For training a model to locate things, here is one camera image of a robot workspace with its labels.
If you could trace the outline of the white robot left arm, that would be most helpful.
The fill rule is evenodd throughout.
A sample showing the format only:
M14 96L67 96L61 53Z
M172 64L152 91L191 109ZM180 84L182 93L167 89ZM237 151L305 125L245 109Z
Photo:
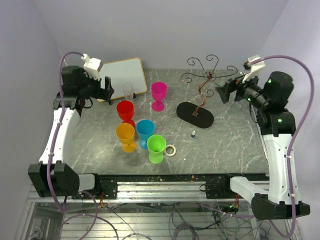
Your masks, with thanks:
M37 164L28 167L30 180L42 198L74 196L80 189L80 176L67 165L71 141L86 100L111 101L114 90L110 77L100 76L101 65L71 65L61 69L62 91L53 102L53 124L47 145Z

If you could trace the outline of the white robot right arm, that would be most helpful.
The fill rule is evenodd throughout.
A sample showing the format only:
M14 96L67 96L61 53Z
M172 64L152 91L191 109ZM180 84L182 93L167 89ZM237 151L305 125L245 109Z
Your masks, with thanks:
M235 92L235 101L246 100L257 109L257 124L265 146L269 169L269 189L253 184L245 177L232 177L220 186L226 198L238 193L252 207L258 220L282 220L303 217L311 213L309 204L302 202L295 174L293 140L297 133L295 117L285 106L294 84L287 73L274 71L261 88L258 77L243 83L241 77L228 79L216 87L222 102Z

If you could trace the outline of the clear wine glass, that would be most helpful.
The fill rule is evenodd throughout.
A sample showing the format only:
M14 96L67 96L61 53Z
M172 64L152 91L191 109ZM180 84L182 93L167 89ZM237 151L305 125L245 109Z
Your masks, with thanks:
M134 87L133 87L132 83L130 83L128 81L125 82L122 85L122 91L123 91L123 96L124 96L125 100L132 102L133 98L134 98Z

